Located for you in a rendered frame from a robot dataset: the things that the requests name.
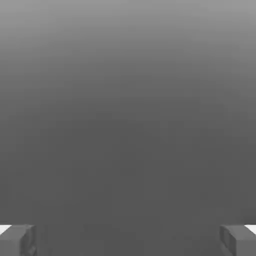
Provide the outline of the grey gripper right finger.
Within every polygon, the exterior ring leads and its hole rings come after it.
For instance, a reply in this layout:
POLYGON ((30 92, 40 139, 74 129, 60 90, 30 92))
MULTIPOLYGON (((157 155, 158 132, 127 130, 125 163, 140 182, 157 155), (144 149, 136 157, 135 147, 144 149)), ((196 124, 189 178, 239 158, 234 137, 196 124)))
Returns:
POLYGON ((221 225, 223 256, 256 256, 256 224, 221 225))

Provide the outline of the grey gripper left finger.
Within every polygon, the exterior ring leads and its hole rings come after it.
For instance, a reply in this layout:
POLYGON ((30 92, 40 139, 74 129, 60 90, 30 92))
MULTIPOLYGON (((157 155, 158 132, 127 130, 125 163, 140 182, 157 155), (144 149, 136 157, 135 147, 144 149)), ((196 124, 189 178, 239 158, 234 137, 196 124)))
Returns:
POLYGON ((0 256, 37 256, 37 226, 0 224, 0 256))

